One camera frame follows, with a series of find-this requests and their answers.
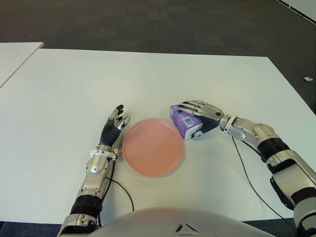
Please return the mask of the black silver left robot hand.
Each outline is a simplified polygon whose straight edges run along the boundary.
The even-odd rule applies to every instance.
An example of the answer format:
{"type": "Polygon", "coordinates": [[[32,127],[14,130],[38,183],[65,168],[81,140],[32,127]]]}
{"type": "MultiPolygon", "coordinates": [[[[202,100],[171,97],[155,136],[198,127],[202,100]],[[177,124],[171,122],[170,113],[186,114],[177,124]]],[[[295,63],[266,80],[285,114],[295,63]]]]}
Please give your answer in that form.
{"type": "Polygon", "coordinates": [[[122,130],[129,124],[130,117],[122,117],[124,105],[118,105],[109,115],[100,135],[99,145],[111,147],[122,130]]]}

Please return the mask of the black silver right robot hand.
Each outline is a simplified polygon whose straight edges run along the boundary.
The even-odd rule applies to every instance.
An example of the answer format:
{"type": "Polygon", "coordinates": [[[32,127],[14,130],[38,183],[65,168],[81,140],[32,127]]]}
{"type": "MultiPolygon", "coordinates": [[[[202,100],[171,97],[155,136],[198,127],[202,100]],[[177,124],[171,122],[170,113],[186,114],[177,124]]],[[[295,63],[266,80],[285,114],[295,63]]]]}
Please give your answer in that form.
{"type": "Polygon", "coordinates": [[[216,106],[200,100],[184,101],[178,104],[178,111],[185,112],[202,121],[202,127],[192,135],[192,138],[200,137],[219,126],[224,112],[216,106]]]}

